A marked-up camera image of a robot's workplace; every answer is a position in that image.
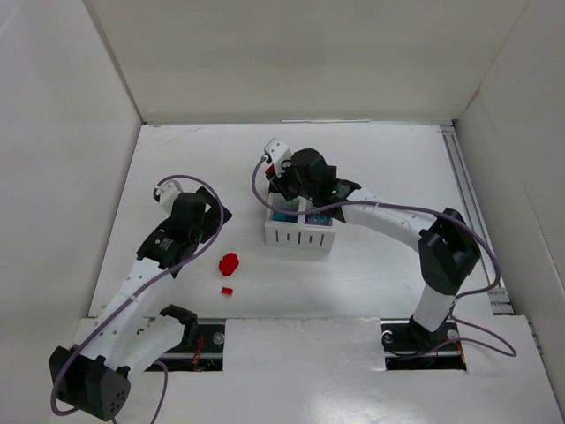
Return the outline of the teal long lego brick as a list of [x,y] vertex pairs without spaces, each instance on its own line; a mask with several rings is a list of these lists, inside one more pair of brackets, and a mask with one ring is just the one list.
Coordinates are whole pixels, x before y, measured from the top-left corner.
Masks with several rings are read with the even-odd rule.
[[274,211],[271,220],[278,223],[297,223],[298,216]]

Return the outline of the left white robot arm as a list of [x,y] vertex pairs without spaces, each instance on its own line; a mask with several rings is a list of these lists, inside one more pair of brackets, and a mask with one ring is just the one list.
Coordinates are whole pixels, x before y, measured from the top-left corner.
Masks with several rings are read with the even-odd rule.
[[211,247],[231,213],[206,183],[189,193],[175,180],[161,182],[153,196],[166,219],[141,243],[91,333],[69,348],[58,346],[49,357],[50,406],[58,416],[82,411],[113,421],[132,381],[169,349],[191,345],[198,334],[198,316],[175,305],[166,306],[147,329],[141,326],[180,270]]

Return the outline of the red heart-shaped lego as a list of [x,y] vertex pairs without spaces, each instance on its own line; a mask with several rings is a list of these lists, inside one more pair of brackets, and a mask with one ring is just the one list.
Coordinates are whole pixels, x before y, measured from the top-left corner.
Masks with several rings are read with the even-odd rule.
[[239,264],[240,260],[237,254],[230,252],[220,259],[218,269],[223,276],[232,276]]

